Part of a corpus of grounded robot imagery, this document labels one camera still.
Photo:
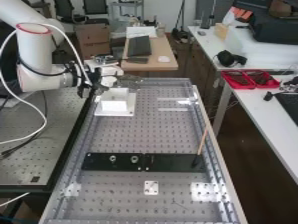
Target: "screw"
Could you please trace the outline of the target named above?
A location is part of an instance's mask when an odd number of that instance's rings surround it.
[[[114,155],[109,157],[109,161],[110,161],[112,163],[116,162],[116,156],[114,156]]]
[[[133,164],[136,164],[138,162],[138,157],[137,156],[132,156],[130,161]]]

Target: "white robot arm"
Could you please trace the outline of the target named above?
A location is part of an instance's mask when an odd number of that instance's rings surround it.
[[[45,19],[20,0],[0,0],[0,19],[16,28],[20,58],[17,76],[23,92],[77,86],[82,97],[92,86],[113,86],[117,81],[114,76],[124,74],[117,63],[106,66],[97,60],[88,60],[84,66],[57,20]],[[73,48],[78,64],[52,64],[52,52],[64,38]]]

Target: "black chair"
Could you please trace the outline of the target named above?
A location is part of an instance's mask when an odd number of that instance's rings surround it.
[[[84,23],[89,18],[84,15],[75,15],[75,7],[71,0],[55,0],[56,17],[63,23]]]
[[[106,0],[84,0],[82,8],[86,15],[108,14]]]
[[[108,14],[106,0],[84,0],[82,8],[86,15]],[[109,25],[109,20],[105,18],[89,19],[85,24]]]

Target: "red tray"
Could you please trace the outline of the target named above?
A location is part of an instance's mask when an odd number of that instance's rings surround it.
[[[259,89],[275,89],[279,87],[279,82],[271,77],[271,75],[261,70],[246,70],[245,75],[251,79],[255,87]]]
[[[231,71],[222,71],[221,75],[231,88],[234,89],[254,89],[255,88],[255,83],[254,81],[249,78],[249,76],[242,72],[237,70]]]

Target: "wooden stick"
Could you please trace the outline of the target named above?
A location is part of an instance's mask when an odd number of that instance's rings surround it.
[[[201,153],[202,153],[202,147],[204,147],[206,136],[208,136],[208,126],[205,127],[205,131],[204,131],[202,140],[201,140],[201,143],[200,143],[197,155],[201,155]]]

